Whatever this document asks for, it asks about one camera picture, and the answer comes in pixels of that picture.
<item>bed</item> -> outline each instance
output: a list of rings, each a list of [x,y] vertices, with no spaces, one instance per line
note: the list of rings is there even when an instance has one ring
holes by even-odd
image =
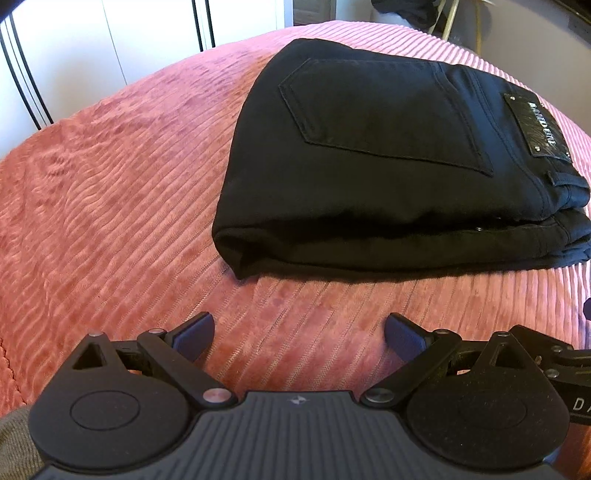
[[[236,280],[210,231],[233,129],[258,73],[298,37],[519,83],[406,27],[329,22],[200,53],[35,134],[0,163],[0,414],[33,403],[88,331],[130,339],[201,310],[216,319],[204,368],[239,394],[359,394],[401,365],[383,341],[389,312],[465,339],[521,323],[591,348],[589,264],[399,283]],[[549,108],[591,180],[591,138]],[[591,430],[571,426],[558,466],[591,474]]]

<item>metal rivet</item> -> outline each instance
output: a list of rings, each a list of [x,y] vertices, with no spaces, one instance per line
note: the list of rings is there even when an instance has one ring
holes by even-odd
[[[227,388],[210,388],[203,392],[203,399],[209,403],[224,403],[232,398]]]
[[[557,376],[560,375],[560,372],[554,368],[549,368],[544,373],[546,374],[546,377],[548,377],[548,378],[556,378]]]
[[[370,388],[364,396],[371,403],[388,403],[394,399],[394,392],[387,388]]]

